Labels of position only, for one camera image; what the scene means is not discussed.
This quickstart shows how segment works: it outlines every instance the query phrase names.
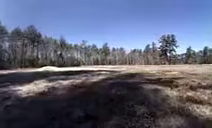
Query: blue sky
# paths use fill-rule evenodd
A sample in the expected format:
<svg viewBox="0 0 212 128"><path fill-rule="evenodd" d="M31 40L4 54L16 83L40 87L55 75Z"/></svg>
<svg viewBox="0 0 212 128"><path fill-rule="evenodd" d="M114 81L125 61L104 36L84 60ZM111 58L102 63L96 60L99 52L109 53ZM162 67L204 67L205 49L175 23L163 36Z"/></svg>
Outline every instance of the blue sky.
<svg viewBox="0 0 212 128"><path fill-rule="evenodd" d="M32 24L73 43L130 50L173 33L178 52L212 47L212 0L0 0L0 20L9 29Z"/></svg>

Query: brown grass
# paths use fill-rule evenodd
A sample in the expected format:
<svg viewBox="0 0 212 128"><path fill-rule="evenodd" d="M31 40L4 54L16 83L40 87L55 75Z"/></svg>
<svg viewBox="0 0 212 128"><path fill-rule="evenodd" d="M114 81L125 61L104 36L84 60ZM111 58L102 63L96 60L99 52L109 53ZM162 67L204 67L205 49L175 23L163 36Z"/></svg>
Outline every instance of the brown grass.
<svg viewBox="0 0 212 128"><path fill-rule="evenodd" d="M212 66L191 68L0 73L0 128L212 128Z"/></svg>

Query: field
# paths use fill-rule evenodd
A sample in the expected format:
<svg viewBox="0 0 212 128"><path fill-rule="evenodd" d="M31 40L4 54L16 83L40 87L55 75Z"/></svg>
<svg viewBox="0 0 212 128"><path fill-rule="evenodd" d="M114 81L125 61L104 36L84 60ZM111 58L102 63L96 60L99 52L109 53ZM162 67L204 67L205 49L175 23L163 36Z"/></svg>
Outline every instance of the field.
<svg viewBox="0 0 212 128"><path fill-rule="evenodd" d="M0 128L212 128L212 65L0 71Z"/></svg>

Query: forest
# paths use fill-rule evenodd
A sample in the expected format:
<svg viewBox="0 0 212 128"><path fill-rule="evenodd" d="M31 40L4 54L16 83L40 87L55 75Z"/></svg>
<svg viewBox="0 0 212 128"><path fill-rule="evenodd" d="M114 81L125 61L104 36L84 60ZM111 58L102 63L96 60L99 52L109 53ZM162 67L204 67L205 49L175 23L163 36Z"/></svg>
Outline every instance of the forest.
<svg viewBox="0 0 212 128"><path fill-rule="evenodd" d="M59 39L48 37L33 25L25 29L16 27L9 31L0 21L0 69L47 65L212 64L212 48L205 46L202 50L195 51L189 46L185 53L178 54L178 47L174 34L161 35L158 42L149 43L144 49L132 49L128 52L122 47L110 47L108 43L98 47L87 40L71 43L63 36Z"/></svg>

